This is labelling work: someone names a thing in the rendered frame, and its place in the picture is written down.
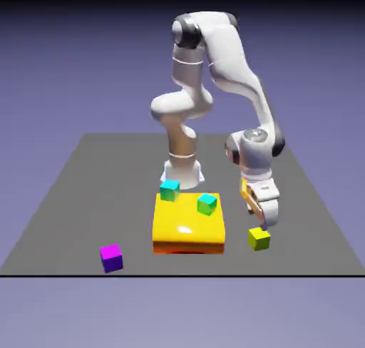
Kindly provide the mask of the small yellow cube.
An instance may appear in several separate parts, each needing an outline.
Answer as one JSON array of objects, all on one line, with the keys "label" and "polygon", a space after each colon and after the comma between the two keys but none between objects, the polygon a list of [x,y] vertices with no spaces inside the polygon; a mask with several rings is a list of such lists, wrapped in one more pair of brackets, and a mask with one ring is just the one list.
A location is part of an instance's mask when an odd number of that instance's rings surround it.
[{"label": "small yellow cube", "polygon": [[266,250],[269,248],[271,234],[261,227],[248,230],[248,243],[254,251]]}]

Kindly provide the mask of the small cyan cube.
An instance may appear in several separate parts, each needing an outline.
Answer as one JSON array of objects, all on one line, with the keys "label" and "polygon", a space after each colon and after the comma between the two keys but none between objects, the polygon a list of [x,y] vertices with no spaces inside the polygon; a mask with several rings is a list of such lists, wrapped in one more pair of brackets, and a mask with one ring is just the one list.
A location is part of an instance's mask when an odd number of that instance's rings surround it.
[{"label": "small cyan cube", "polygon": [[175,202],[180,194],[180,182],[177,180],[164,180],[160,184],[160,199]]},{"label": "small cyan cube", "polygon": [[197,211],[203,215],[211,215],[217,207],[217,197],[204,193],[197,199]]}]

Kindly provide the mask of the large yellow box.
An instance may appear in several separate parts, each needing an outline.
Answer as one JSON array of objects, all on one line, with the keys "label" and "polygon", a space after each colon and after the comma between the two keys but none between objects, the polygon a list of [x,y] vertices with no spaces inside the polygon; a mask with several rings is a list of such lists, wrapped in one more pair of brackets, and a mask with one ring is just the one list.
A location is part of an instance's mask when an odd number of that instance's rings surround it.
[{"label": "large yellow box", "polygon": [[221,254],[225,248],[225,221],[220,195],[211,215],[197,211],[197,199],[204,193],[181,193],[175,202],[155,197],[152,243],[155,254]]}]

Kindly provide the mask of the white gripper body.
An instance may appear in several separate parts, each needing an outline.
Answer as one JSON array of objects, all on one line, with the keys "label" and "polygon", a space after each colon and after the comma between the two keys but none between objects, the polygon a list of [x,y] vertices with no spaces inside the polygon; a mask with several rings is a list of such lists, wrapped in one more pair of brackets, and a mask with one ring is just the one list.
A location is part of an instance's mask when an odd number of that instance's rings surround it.
[{"label": "white gripper body", "polygon": [[279,190],[272,178],[257,182],[240,179],[240,195],[250,213],[254,213],[263,230],[277,223]]}]

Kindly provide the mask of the small magenta cube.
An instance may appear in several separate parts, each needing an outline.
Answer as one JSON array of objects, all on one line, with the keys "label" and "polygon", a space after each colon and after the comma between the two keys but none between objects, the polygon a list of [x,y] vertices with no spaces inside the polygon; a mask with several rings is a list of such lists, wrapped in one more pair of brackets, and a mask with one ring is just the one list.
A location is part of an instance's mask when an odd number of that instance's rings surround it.
[{"label": "small magenta cube", "polygon": [[118,244],[100,247],[99,252],[105,273],[123,269],[123,253]]}]

